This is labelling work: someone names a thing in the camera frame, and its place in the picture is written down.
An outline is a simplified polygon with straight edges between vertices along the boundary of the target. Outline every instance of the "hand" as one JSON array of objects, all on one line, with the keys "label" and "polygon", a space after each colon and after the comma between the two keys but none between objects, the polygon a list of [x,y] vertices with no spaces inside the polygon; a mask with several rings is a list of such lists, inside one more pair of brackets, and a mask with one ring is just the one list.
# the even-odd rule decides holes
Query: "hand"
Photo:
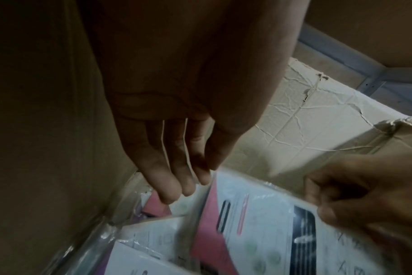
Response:
[{"label": "hand", "polygon": [[185,145],[208,184],[259,120],[308,3],[78,0],[123,148],[164,203],[195,191]]},{"label": "hand", "polygon": [[356,155],[305,178],[306,199],[336,227],[387,222],[412,227],[412,155]]}]

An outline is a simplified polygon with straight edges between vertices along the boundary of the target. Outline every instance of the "fingernail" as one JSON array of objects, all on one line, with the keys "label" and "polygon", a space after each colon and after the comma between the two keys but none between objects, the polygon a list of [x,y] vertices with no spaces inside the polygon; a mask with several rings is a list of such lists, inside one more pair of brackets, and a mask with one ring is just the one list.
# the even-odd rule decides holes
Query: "fingernail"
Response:
[{"label": "fingernail", "polygon": [[318,208],[318,215],[321,220],[325,221],[326,223],[336,223],[337,216],[334,213],[333,209],[326,206],[321,206]]}]

